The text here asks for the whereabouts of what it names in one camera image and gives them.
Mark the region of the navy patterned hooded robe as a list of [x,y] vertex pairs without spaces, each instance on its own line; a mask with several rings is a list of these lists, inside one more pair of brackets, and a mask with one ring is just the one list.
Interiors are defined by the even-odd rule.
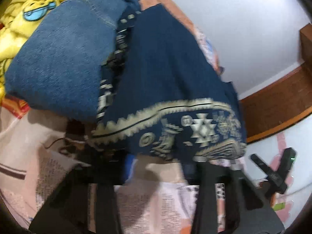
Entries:
[[232,160],[245,154],[246,130],[233,85],[221,80],[188,29],[156,5],[135,21],[93,142],[182,162]]

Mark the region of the brown wooden door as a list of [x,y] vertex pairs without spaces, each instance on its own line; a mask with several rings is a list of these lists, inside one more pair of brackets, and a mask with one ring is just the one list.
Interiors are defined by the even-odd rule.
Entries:
[[241,100],[247,143],[272,136],[311,114],[311,24],[299,31],[303,64]]

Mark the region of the folded blue jeans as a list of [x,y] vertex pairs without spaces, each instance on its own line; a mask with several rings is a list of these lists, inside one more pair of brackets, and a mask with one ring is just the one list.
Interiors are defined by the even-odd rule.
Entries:
[[52,9],[22,45],[5,73],[5,92],[33,109],[94,122],[110,98],[115,51],[125,10],[138,0],[66,0]]

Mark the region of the white sliding door with hearts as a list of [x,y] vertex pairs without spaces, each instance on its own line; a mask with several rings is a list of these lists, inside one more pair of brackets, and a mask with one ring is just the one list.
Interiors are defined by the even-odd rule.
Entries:
[[246,174],[265,195],[285,228],[300,215],[311,196],[311,116],[247,146]]

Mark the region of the yellow cartoon blanket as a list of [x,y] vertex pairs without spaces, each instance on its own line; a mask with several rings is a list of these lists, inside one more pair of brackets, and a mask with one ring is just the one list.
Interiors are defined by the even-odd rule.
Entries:
[[12,0],[1,16],[1,98],[5,72],[43,18],[65,0]]

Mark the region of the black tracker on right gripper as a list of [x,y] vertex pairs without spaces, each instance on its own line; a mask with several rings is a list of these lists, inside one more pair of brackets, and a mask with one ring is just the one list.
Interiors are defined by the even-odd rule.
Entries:
[[292,169],[293,163],[296,159],[297,152],[292,148],[286,148],[280,159],[280,164],[277,173],[285,180]]

